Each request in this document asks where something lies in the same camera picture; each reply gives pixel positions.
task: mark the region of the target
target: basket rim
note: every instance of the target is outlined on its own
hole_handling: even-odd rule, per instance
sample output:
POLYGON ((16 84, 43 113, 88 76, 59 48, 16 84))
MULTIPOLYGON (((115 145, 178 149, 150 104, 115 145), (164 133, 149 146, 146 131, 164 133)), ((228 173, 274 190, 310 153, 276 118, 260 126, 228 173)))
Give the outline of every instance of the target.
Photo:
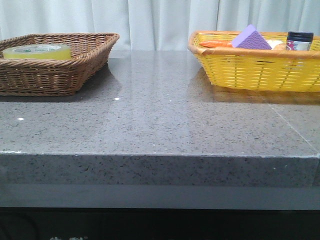
MULTIPOLYGON (((288 51, 288 50, 264 50, 264 49, 247 49, 236 47, 197 47, 194 45, 194 39, 197 35, 238 35, 240 31, 210 31, 197 30, 194 31, 188 41, 188 49, 197 55, 241 55, 241 56, 255 56, 255 57, 269 57, 269 58, 290 58, 290 59, 320 59, 320 51, 288 51)), ((287 36, 287 32, 260 32, 263 36, 287 36)), ((320 36, 314 36, 314 40, 320 40, 320 36)))
POLYGON ((83 53, 73 59, 68 60, 55 60, 55 59, 5 59, 0 58, 1 67, 76 67, 82 64, 89 62, 91 59, 95 58, 100 52, 107 50, 109 47, 113 46, 116 41, 120 38, 120 35, 115 32, 97 32, 97 33, 85 33, 85 32, 74 32, 74 33, 32 33, 23 36, 12 37, 4 40, 0 40, 0 45, 7 42, 15 42, 25 38, 32 37, 58 37, 58 36, 86 36, 86 37, 97 37, 97 36, 106 36, 110 35, 110 40, 104 42, 92 52, 83 53))

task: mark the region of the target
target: orange object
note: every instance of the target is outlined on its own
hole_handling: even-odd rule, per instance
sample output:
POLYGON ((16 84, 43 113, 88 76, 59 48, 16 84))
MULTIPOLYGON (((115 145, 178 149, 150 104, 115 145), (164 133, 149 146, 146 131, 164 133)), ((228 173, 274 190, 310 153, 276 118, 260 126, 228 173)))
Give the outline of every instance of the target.
POLYGON ((201 46, 206 48, 216 48, 216 47, 228 47, 232 48, 231 41, 228 40, 208 40, 208 41, 202 41, 199 43, 201 46))

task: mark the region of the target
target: jar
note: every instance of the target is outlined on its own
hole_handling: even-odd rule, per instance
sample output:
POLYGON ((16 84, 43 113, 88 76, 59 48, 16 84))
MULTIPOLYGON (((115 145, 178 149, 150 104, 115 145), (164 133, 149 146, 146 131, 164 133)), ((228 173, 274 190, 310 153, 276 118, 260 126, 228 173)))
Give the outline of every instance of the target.
POLYGON ((286 50, 302 50, 310 49, 312 40, 314 39, 313 32, 297 32, 289 31, 286 38, 286 50))

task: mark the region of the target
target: yellow plastic basket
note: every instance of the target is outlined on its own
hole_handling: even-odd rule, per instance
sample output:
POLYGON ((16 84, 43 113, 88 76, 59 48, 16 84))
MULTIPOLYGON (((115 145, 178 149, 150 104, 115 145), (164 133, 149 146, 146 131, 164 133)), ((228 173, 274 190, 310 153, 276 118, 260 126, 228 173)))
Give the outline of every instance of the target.
MULTIPOLYGON (((320 92, 320 37, 309 51, 206 48, 200 42, 231 41, 239 31, 195 31, 188 49, 202 64, 211 84, 232 89, 320 92)), ((266 40, 286 42, 287 32, 261 32, 266 40)))

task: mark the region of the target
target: purple sponge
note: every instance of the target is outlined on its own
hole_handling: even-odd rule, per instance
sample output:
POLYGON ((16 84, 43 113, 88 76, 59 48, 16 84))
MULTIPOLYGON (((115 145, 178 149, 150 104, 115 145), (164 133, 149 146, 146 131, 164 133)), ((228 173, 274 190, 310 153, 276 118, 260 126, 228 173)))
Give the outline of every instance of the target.
POLYGON ((263 36, 250 24, 232 42, 234 48, 271 50, 263 36))

